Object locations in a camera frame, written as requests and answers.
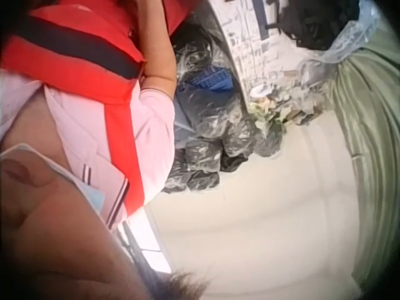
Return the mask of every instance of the white wall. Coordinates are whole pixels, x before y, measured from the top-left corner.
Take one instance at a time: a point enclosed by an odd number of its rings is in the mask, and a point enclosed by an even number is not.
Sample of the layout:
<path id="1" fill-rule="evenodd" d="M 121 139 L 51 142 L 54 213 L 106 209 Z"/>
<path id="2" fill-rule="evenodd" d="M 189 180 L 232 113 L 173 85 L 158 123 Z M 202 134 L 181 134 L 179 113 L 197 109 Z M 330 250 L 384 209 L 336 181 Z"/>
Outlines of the white wall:
<path id="1" fill-rule="evenodd" d="M 334 113 L 291 126 L 282 148 L 272 159 L 253 155 L 216 190 L 162 194 L 146 208 L 172 269 L 211 280 L 205 299 L 358 292 L 356 185 Z"/>

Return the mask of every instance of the blue face mask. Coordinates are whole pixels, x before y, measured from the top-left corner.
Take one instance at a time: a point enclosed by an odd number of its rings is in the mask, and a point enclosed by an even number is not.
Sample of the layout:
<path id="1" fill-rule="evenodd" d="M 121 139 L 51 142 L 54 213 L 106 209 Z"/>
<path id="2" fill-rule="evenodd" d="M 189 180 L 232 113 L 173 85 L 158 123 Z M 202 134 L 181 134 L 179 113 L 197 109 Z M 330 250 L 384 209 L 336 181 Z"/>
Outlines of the blue face mask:
<path id="1" fill-rule="evenodd" d="M 37 152 L 35 149 L 33 149 L 31 146 L 29 146 L 27 144 L 19 144 L 17 146 L 12 147 L 11 149 L 8 149 L 7 151 L 5 151 L 4 153 L 2 153 L 0 155 L 0 158 L 2 158 L 5 154 L 10 153 L 14 150 L 29 151 L 29 152 L 32 152 L 32 153 L 36 154 L 37 156 L 39 156 L 58 174 L 62 175 L 68 181 L 71 181 L 72 183 L 74 183 L 75 186 L 80 190 L 80 192 L 83 194 L 83 196 L 90 203 L 92 208 L 98 214 L 100 214 L 101 209 L 103 208 L 104 200 L 106 198 L 103 192 L 101 192 L 100 190 L 95 189 L 91 186 L 88 186 L 86 183 L 82 182 L 76 176 L 74 176 L 71 172 L 69 172 L 65 168 L 61 167 L 59 164 L 56 164 L 54 161 L 47 158 L 46 156 L 43 156 L 42 154 L 40 154 L 39 152 Z"/>

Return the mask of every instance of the green curtain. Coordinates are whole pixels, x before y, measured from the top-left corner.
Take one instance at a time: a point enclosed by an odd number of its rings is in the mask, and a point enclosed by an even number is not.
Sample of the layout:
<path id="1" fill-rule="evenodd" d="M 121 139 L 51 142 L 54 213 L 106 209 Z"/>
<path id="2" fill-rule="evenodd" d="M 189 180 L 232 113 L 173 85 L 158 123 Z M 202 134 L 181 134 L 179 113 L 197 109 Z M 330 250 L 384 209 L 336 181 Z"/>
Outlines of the green curtain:
<path id="1" fill-rule="evenodd" d="M 363 289 L 399 241 L 400 47 L 383 23 L 338 66 L 329 99 L 341 123 L 358 185 L 360 241 L 354 278 Z"/>

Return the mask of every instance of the blue plastic basket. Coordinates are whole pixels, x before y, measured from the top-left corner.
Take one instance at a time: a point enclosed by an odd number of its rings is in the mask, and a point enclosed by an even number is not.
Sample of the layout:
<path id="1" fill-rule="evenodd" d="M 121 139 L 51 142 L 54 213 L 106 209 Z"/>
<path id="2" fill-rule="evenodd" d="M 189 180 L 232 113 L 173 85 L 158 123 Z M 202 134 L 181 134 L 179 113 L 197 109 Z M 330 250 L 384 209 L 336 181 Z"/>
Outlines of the blue plastic basket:
<path id="1" fill-rule="evenodd" d="M 226 91 L 233 89 L 232 74 L 229 69 L 211 66 L 188 81 L 199 89 Z"/>

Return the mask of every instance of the pink shirt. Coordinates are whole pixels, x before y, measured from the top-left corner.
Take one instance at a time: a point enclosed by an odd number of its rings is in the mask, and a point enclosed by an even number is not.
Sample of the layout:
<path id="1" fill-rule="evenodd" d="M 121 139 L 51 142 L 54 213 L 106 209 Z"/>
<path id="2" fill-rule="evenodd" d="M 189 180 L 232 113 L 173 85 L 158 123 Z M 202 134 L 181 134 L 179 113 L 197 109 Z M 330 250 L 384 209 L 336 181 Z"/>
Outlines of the pink shirt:
<path id="1" fill-rule="evenodd" d="M 17 113 L 43 85 L 42 82 L 0 70 L 0 139 Z M 110 162 L 104 120 L 104 106 L 96 101 L 68 94 L 44 85 L 47 105 L 55 120 L 73 174 L 106 195 L 101 217 L 106 223 L 123 201 L 128 180 Z M 142 176 L 145 204 L 164 187 L 174 159 L 174 105 L 155 90 L 132 92 L 132 124 Z M 116 222 L 126 217 L 124 206 Z"/>

